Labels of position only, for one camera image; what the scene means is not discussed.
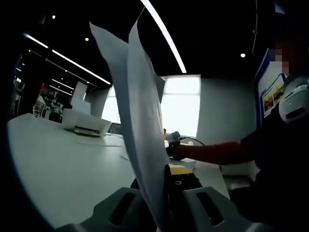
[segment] white table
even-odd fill
[[[8,123],[10,148],[21,182],[40,213],[53,227],[80,223],[96,204],[135,178],[124,141],[116,135],[89,138],[61,124],[31,114]],[[78,141],[118,144],[86,145]],[[228,197],[218,165],[197,162],[195,175]]]

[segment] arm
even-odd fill
[[[247,153],[239,142],[207,146],[180,145],[169,147],[167,150],[169,155],[173,155],[176,159],[190,158],[219,165],[238,164],[254,160],[253,153]]]

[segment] black ceiling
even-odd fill
[[[102,2],[100,7],[46,15],[44,24],[28,33],[49,46],[48,49],[30,39],[25,41],[23,59],[33,52],[47,56],[50,61],[89,81],[90,88],[105,87],[106,83],[51,52],[56,50],[98,76],[112,82],[108,66],[101,57],[89,22],[103,27],[124,41],[143,10],[140,0]],[[202,74],[204,78],[228,78],[251,82],[267,48],[268,16],[271,5],[258,0],[258,35],[255,42],[255,0],[204,2],[151,0],[166,25],[184,62],[188,74]],[[182,74],[159,27],[145,10],[138,24],[141,43],[160,76]],[[63,69],[49,65],[44,75],[74,87],[79,80]]]

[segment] black cable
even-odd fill
[[[203,146],[205,146],[205,144],[203,144],[201,141],[199,141],[199,140],[197,140],[197,139],[195,139],[195,138],[191,138],[191,137],[180,137],[180,140],[182,140],[182,139],[192,139],[192,140],[195,140],[195,141],[199,142],[199,143],[202,144]]]

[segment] framed poster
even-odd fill
[[[257,127],[282,99],[284,94],[283,84],[286,77],[282,73],[280,65],[269,62],[267,50],[253,80]]]

